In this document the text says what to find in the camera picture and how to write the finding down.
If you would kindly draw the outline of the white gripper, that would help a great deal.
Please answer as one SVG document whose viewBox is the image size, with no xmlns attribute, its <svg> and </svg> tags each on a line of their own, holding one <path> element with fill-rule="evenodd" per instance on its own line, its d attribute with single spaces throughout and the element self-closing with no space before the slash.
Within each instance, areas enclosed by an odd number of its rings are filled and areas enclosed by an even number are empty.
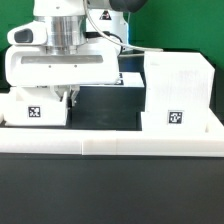
<svg viewBox="0 0 224 224">
<path fill-rule="evenodd" d="M 119 78 L 117 50 L 110 43 L 85 37 L 83 19 L 36 19 L 7 34 L 8 83 L 14 87 L 51 86 L 59 100 L 72 85 L 71 105 L 79 85 L 113 84 Z"/>
</svg>

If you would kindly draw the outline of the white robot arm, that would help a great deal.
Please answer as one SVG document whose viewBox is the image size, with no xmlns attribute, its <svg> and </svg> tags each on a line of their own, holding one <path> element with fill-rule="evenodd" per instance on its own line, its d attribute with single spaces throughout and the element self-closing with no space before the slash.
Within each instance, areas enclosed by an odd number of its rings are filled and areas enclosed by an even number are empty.
<svg viewBox="0 0 224 224">
<path fill-rule="evenodd" d="M 48 88 L 58 98 L 76 86 L 114 84 L 118 49 L 91 10 L 136 12 L 147 0 L 34 0 L 34 19 L 7 34 L 5 75 L 15 90 Z"/>
</svg>

